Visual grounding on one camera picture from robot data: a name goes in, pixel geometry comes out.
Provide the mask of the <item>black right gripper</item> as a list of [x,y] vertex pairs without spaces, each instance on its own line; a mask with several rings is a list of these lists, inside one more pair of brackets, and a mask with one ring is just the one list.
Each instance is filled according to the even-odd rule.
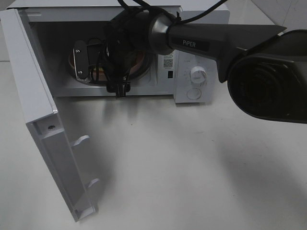
[[111,20],[104,27],[103,71],[107,79],[106,90],[115,92],[117,98],[127,97],[130,82],[127,78],[137,52],[129,33],[118,21]]

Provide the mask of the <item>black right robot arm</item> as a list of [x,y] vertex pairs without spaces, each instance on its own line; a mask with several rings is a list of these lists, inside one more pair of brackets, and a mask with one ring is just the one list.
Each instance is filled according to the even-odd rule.
[[137,50],[175,50],[214,60],[234,103],[263,120],[307,121],[307,32],[279,25],[187,23],[158,7],[124,10],[104,27],[103,69],[117,96],[125,95]]

